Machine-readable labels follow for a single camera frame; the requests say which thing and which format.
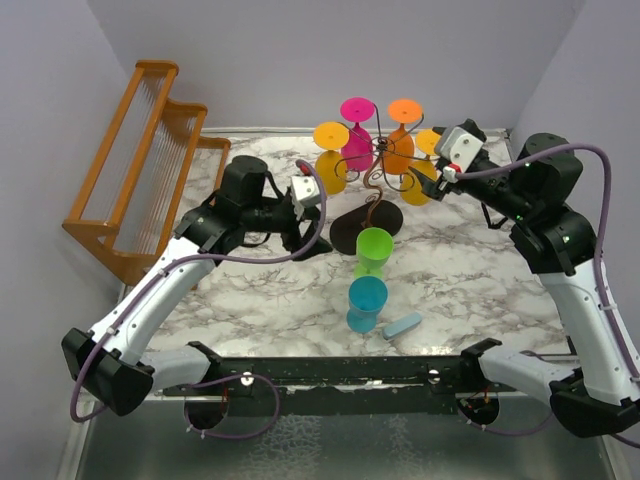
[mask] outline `pink wine glass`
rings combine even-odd
[[[360,126],[360,122],[369,120],[375,112],[375,106],[371,100],[362,97],[353,97],[346,100],[340,106],[340,114],[348,122],[355,125],[349,129],[349,141],[342,147],[340,153],[346,160],[349,170],[364,172],[373,163],[373,147],[371,135]]]

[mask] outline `wooden frame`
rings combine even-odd
[[[200,136],[207,115],[204,105],[181,103],[169,98],[178,71],[178,66],[169,61],[140,60],[136,63],[69,216],[62,223],[62,228],[126,285],[138,283],[166,248],[196,149],[222,150],[213,181],[213,188],[218,188],[231,148],[231,142],[226,138]],[[150,103],[149,112],[133,155],[130,158],[120,157],[124,158],[126,174],[119,191],[113,192],[115,197],[109,214],[106,218],[83,218],[105,164],[110,160],[118,161],[111,159],[110,153],[134,97],[141,89],[146,92],[145,99]],[[161,227],[156,229],[159,234],[154,234],[149,228],[145,231],[143,226],[132,251],[122,251],[115,247],[116,241],[152,148],[160,152],[158,155],[163,155],[165,163],[155,160],[153,164],[154,179],[147,195],[149,212],[146,212],[144,222],[145,225],[153,221],[159,222],[158,225],[161,223]]]

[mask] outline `green cup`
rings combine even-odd
[[[372,275],[382,278],[382,267],[393,252],[393,237],[377,227],[365,228],[356,240],[358,266],[353,272],[356,278]]]

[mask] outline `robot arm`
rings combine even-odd
[[[263,197],[265,180],[277,198]],[[145,353],[151,337],[189,290],[243,245],[247,232],[280,234],[285,249],[296,252],[289,257],[294,261],[331,251],[319,237],[322,214],[315,205],[321,198],[313,176],[293,176],[282,194],[262,160],[235,157],[220,190],[185,214],[158,262],[125,300],[89,332],[72,329],[64,337],[76,396],[82,385],[116,414],[126,415],[151,391],[201,381],[211,366],[211,352],[193,343]],[[303,236],[299,228],[305,220],[311,225]]]
[[[510,238],[556,303],[581,368],[553,366],[494,340],[463,356],[477,378],[510,385],[549,404],[578,436],[623,431],[640,421],[640,361],[611,299],[600,258],[602,232],[597,238],[589,222],[565,203],[582,172],[574,146],[554,135],[534,135],[520,163],[500,168],[482,149],[485,140],[471,120],[450,127],[436,146],[439,178],[434,182],[413,173],[433,199],[467,193],[514,221]]]

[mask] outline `white marble surface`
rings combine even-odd
[[[229,159],[262,158],[282,188],[296,159],[315,162],[321,153],[306,136],[232,141]],[[489,139],[487,149],[493,161],[509,161],[501,138]],[[207,152],[194,159],[178,218],[209,194],[218,161]],[[330,197],[324,237],[333,219],[370,192],[356,182]],[[568,351],[555,305],[512,247],[509,224],[488,230],[480,205],[467,196],[452,194],[423,207],[405,204],[390,190],[385,198],[405,217],[385,267],[389,300],[374,331],[348,328],[347,289],[356,259],[333,252],[301,263],[223,262],[178,305],[150,348],[199,340],[224,356],[445,355],[494,337],[516,349]],[[233,253],[274,257],[285,251],[274,236],[260,248]],[[418,329],[391,342],[382,338],[382,326],[411,312],[423,316]]]

